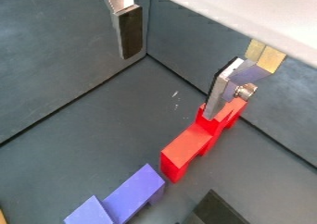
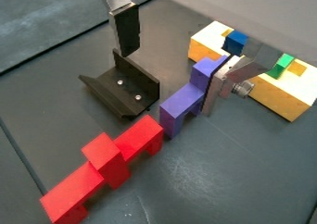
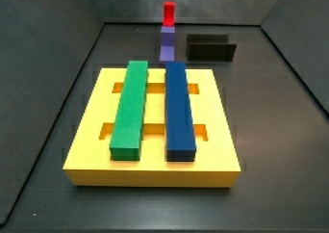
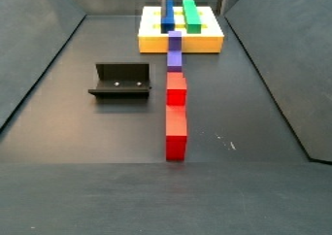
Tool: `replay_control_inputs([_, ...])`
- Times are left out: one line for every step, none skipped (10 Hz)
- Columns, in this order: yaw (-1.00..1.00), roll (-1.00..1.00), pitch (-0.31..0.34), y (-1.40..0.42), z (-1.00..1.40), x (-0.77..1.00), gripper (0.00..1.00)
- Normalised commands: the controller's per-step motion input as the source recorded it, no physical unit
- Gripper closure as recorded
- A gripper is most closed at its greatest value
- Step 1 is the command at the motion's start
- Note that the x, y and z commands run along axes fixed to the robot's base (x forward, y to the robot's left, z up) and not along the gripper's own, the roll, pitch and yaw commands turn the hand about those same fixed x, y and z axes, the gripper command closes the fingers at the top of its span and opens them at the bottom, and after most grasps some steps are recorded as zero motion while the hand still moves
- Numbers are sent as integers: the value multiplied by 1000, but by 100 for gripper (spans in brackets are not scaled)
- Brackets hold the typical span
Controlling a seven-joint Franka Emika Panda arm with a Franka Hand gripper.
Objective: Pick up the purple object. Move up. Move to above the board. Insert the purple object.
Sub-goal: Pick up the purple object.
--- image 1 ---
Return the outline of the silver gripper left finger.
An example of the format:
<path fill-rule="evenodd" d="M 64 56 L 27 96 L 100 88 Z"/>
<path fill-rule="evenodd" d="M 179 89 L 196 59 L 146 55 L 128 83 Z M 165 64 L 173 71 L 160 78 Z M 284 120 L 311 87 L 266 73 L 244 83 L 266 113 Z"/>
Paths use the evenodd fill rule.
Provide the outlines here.
<path fill-rule="evenodd" d="M 141 7 L 133 0 L 104 0 L 116 30 L 121 59 L 128 59 L 141 50 Z"/>

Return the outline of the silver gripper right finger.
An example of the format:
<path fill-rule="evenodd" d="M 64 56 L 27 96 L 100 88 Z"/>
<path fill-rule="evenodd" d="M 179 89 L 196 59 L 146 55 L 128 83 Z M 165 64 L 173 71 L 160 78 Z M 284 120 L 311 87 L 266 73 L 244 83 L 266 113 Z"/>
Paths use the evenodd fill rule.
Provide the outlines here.
<path fill-rule="evenodd" d="M 252 39 L 244 59 L 233 57 L 213 75 L 203 117 L 212 119 L 224 104 L 236 97 L 247 101 L 257 88 L 253 82 L 275 73 L 284 58 L 284 53 Z"/>

